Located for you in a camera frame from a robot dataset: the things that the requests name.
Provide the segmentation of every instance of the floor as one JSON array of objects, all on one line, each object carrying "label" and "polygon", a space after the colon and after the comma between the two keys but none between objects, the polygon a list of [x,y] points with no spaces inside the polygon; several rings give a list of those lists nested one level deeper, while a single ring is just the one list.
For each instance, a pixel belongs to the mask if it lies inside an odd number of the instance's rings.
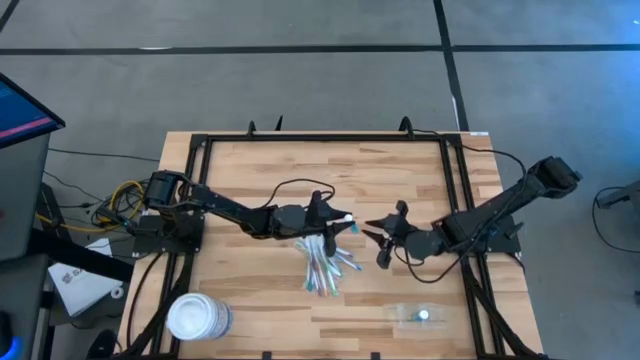
[{"label": "floor", "polygon": [[[440,4],[448,34],[439,31]],[[250,120],[271,129],[280,115],[291,130],[388,130],[406,115],[420,128],[489,131],[496,149],[526,164],[562,156],[584,175],[578,190],[516,216],[526,222],[520,238],[545,351],[564,359],[638,354],[640,255],[606,247],[590,211],[598,189],[640,179],[639,2],[0,0],[0,7],[15,8],[0,18],[0,29],[8,19],[0,71],[67,121],[53,147],[159,157],[169,130],[240,130]],[[435,46],[216,53],[302,44]],[[138,49],[150,47],[173,49]],[[515,164],[499,159],[499,168],[505,184],[517,179]],[[47,170],[103,195],[148,176],[154,164],[50,153]],[[86,200],[45,180],[60,203]],[[598,219],[610,241],[640,249],[628,204]],[[82,358],[96,332],[60,327],[53,358]]]}]

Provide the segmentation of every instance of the yellow cable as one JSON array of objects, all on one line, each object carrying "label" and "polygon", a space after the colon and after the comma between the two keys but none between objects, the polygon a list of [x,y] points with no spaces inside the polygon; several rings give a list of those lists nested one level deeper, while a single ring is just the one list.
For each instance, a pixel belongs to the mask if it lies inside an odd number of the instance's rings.
[{"label": "yellow cable", "polygon": [[[138,190],[140,190],[140,194],[142,196],[142,194],[144,194],[144,189],[142,188],[142,185],[140,185],[139,182],[134,181],[134,180],[128,180],[123,182],[122,184],[120,184],[120,186],[118,186],[116,188],[116,191],[113,192],[113,195],[111,196],[111,201],[109,202],[109,209],[110,210],[114,210],[113,205],[115,202],[115,198],[118,196],[118,193],[120,193],[120,191],[127,185],[135,185]],[[138,200],[138,203],[136,204],[135,208],[133,209],[133,212],[131,212],[131,214],[129,214],[128,218],[131,219],[133,218],[133,216],[138,213],[138,210],[140,209],[140,206],[142,206],[142,199]],[[44,221],[48,224],[53,224],[53,220],[48,219],[40,214],[36,213],[36,218],[38,218],[41,221]],[[104,220],[100,219],[98,217],[98,220],[100,222],[105,222]],[[79,231],[79,232],[85,232],[85,233],[104,233],[104,232],[109,232],[111,230],[115,230],[117,228],[120,227],[120,225],[112,225],[112,226],[108,226],[106,228],[103,229],[92,229],[92,228],[85,228],[85,227],[80,227],[80,226],[73,226],[73,225],[67,225],[67,224],[60,224],[61,227],[65,228],[65,229],[69,229],[69,230],[73,230],[73,231]]]}]

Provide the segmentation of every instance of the monitor screen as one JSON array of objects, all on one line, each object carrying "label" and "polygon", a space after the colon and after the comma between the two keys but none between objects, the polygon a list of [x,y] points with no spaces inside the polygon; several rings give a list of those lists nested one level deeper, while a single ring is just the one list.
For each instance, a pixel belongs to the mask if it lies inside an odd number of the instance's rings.
[{"label": "monitor screen", "polygon": [[64,126],[42,104],[0,77],[0,148]]}]

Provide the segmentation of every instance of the black metal frame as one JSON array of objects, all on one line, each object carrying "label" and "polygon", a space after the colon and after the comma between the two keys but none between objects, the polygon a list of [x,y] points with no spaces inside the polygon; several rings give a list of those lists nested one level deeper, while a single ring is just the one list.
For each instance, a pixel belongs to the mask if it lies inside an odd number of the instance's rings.
[{"label": "black metal frame", "polygon": [[[277,131],[279,131],[282,127],[282,119],[278,121],[278,125],[276,126]],[[194,167],[195,167],[195,158],[198,149],[203,146],[204,147],[204,155],[202,157],[202,163],[200,167],[200,174],[198,178],[198,182],[201,184],[206,184],[207,175],[209,173],[209,165],[211,162],[211,152],[213,151],[213,144],[215,142],[245,142],[245,141],[330,141],[330,142],[340,142],[340,141],[359,141],[359,142],[367,142],[367,141],[384,141],[384,142],[437,142],[440,148],[441,156],[442,156],[442,165],[443,165],[443,175],[445,178],[447,194],[449,197],[449,205],[452,212],[456,212],[460,210],[458,205],[458,198],[456,195],[455,183],[454,183],[454,174],[451,167],[451,159],[449,155],[449,146],[447,143],[451,144],[461,144],[461,137],[459,134],[442,134],[441,136],[436,136],[433,134],[419,134],[413,131],[413,126],[411,121],[405,117],[402,119],[400,123],[400,128],[398,134],[322,134],[322,133],[309,133],[309,134],[279,134],[269,133],[269,134],[260,134],[256,133],[255,123],[252,121],[249,124],[249,129],[245,134],[218,134],[218,135],[209,135],[209,134],[194,134],[191,137],[191,141],[189,144],[189,153],[187,164],[185,167],[185,174],[193,178]],[[467,166],[465,161],[464,152],[460,147],[454,147],[455,149],[455,157],[459,167],[460,179],[462,182],[462,190],[464,194],[464,200],[466,204],[466,208],[470,209],[474,207],[473,195],[471,192],[471,183],[469,180],[469,174],[467,172]],[[162,304],[168,297],[168,294],[172,288],[172,281],[174,278],[175,267],[177,254],[169,254],[169,258],[167,261],[167,267],[165,269],[165,278],[162,285],[162,291],[160,294],[160,303]],[[193,268],[194,255],[185,255],[184,266],[187,267],[186,271],[189,274],[189,277]],[[510,358],[527,358],[532,356],[531,354],[517,354],[515,357],[510,357],[506,355],[505,347],[503,343],[503,337],[501,333],[508,334],[510,339],[515,338],[516,341],[517,336],[513,334],[513,332],[508,329],[506,322],[499,315],[497,310],[495,309],[495,300],[493,297],[493,290],[491,287],[491,279],[489,275],[489,269],[487,265],[487,259],[485,253],[476,253],[476,261],[478,265],[478,270],[480,274],[480,281],[482,287],[479,288],[479,284],[477,280],[475,280],[475,276],[473,274],[471,263],[468,258],[464,258],[460,261],[461,269],[462,269],[462,279],[465,286],[465,294],[467,300],[467,307],[469,310],[470,317],[470,325],[473,332],[473,341],[476,351],[476,357],[478,359],[510,359]],[[184,292],[188,291],[188,284],[181,284],[183,286],[182,290]],[[482,291],[482,293],[486,296],[479,298],[477,295],[478,291]],[[479,311],[476,299],[478,299],[481,305],[487,310],[490,318],[491,324],[491,336],[493,340],[493,346],[495,349],[495,353],[487,353],[485,348],[485,343],[482,334],[482,328],[480,323]],[[164,325],[161,323],[158,325],[156,329],[155,336],[151,341],[151,351],[150,355],[144,357],[138,357],[137,359],[143,358],[153,358],[157,357],[165,357],[165,356],[173,356],[174,359],[178,358],[178,353],[180,349],[180,340],[175,337],[171,340],[171,348],[169,353],[160,353],[160,345],[162,342],[162,335],[164,331]],[[263,353],[264,358],[271,358],[271,353],[265,351]],[[380,359],[380,353],[372,353],[371,358]]]}]

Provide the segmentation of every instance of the desk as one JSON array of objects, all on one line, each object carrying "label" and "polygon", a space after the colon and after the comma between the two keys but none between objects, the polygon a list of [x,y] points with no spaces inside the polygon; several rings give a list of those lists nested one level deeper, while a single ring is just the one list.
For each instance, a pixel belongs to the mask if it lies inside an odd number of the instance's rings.
[{"label": "desk", "polygon": [[[184,171],[191,134],[167,135],[160,169]],[[488,136],[461,137],[469,146],[491,147]],[[457,172],[453,149],[450,153]],[[196,164],[200,164],[202,151],[196,157]],[[465,151],[465,157],[476,204],[498,194],[502,187],[494,156]],[[200,173],[198,166],[194,174]],[[419,227],[429,227],[432,220],[450,213],[440,150],[435,143],[214,143],[207,185],[243,204],[259,206],[278,183],[298,177],[333,184],[336,196],[331,204],[353,211],[360,224],[394,212],[399,199],[407,201],[408,219]],[[455,180],[464,208],[457,174]],[[275,203],[306,204],[313,189],[314,185],[306,183],[285,186]],[[259,358],[262,351],[273,352],[274,358],[369,358],[371,352],[380,352],[382,358],[475,358],[459,268],[436,284],[423,285],[396,259],[389,270],[379,269],[375,263],[377,245],[363,234],[346,232],[337,241],[354,253],[364,271],[347,269],[339,284],[340,296],[320,298],[301,289],[306,259],[292,248],[293,241],[254,240],[235,225],[208,215],[190,290],[229,303],[235,322],[223,339],[183,342],[180,358]],[[158,261],[141,290],[134,312],[134,337],[157,308],[166,258],[163,255]],[[417,272],[433,278],[453,260],[450,254],[430,257]],[[488,261],[499,310],[524,342],[541,352],[522,269],[506,255],[491,254]],[[138,286],[149,262],[150,257],[136,263],[132,288]],[[120,327],[123,344],[131,293]],[[385,310],[398,303],[444,307],[447,315],[443,326],[428,330],[399,326],[389,320]],[[493,352],[482,311],[481,321],[487,350]],[[162,352],[169,349],[168,338],[165,331]]]}]

